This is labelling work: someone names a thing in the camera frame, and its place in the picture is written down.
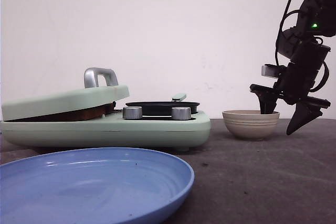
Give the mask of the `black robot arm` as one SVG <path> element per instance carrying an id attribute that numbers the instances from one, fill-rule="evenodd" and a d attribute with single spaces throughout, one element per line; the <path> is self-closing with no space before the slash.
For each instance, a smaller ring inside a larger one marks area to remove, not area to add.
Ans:
<path id="1" fill-rule="evenodd" d="M 299 9 L 284 12 L 279 27 L 275 55 L 290 61 L 287 66 L 263 65 L 262 76 L 277 81 L 273 87 L 251 84 L 250 91 L 258 97 L 261 114 L 272 114 L 279 99 L 295 105 L 286 131 L 290 135 L 331 105 L 308 94 L 320 90 L 329 78 L 325 58 L 331 48 L 323 38 L 335 36 L 335 0 L 304 0 Z"/>

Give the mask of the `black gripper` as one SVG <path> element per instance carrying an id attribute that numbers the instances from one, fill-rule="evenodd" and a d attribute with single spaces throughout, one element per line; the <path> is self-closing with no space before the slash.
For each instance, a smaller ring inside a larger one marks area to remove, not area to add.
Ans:
<path id="1" fill-rule="evenodd" d="M 296 104 L 286 130 L 287 135 L 320 117 L 321 108 L 330 106 L 328 100 L 308 96 L 330 50 L 330 47 L 315 41 L 300 42 L 288 65 L 278 66 L 279 78 L 272 88 L 250 85 L 250 91 L 258 97 L 261 114 L 273 114 L 278 99 L 283 99 L 289 105 Z"/>

